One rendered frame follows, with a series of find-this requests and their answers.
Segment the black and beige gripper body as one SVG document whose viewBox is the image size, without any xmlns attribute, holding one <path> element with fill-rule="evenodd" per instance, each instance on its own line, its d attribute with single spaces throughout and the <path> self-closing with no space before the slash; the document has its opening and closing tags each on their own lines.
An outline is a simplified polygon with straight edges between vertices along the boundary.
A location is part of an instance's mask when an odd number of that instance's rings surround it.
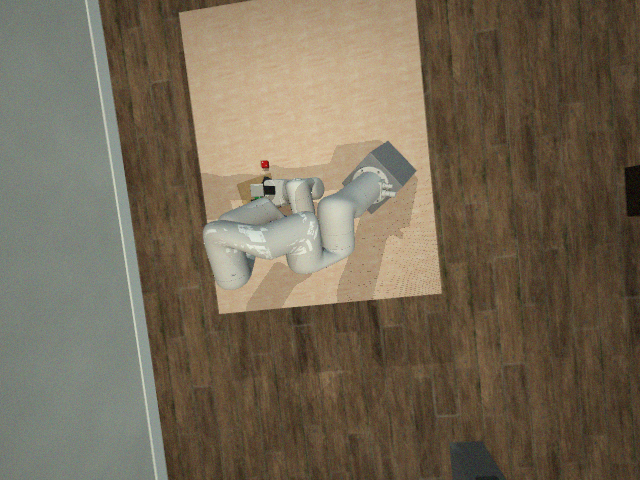
<svg viewBox="0 0 640 480">
<path fill-rule="evenodd" d="M 285 200 L 282 192 L 283 185 L 286 181 L 289 181 L 289 179 L 270 179 L 264 181 L 264 186 L 275 186 L 276 195 L 265 195 L 264 198 L 271 200 L 276 205 L 276 207 L 290 205 L 290 203 Z M 287 202 L 289 204 L 287 204 Z"/>
</svg>

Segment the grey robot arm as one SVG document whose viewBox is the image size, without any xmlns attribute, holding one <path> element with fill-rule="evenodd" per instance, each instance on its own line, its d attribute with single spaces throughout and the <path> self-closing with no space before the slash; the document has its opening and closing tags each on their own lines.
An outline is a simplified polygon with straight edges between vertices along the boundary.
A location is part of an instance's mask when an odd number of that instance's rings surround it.
<svg viewBox="0 0 640 480">
<path fill-rule="evenodd" d="M 244 286 L 256 257 L 271 260 L 288 253 L 288 266 L 298 274 L 317 272 L 348 257 L 355 248 L 354 219 L 386 196 L 397 195 L 389 191 L 393 184 L 382 170 L 366 166 L 355 173 L 354 182 L 319 201 L 316 217 L 313 200 L 323 196 L 324 184 L 317 177 L 304 179 L 294 178 L 283 185 L 292 215 L 285 217 L 271 200 L 263 198 L 276 195 L 275 186 L 250 184 L 251 197 L 262 198 L 205 225 L 203 242 L 219 287 L 235 290 Z"/>
</svg>

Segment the tan square mat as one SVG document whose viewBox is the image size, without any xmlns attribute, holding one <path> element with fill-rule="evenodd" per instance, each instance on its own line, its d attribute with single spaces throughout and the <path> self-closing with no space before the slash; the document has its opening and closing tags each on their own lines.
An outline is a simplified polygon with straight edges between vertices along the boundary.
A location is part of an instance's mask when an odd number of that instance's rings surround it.
<svg viewBox="0 0 640 480">
<path fill-rule="evenodd" d="M 255 199 L 255 197 L 251 197 L 250 184 L 261 184 L 264 176 L 272 179 L 271 174 L 268 173 L 237 184 L 243 205 L 250 203 L 252 199 Z"/>
</svg>

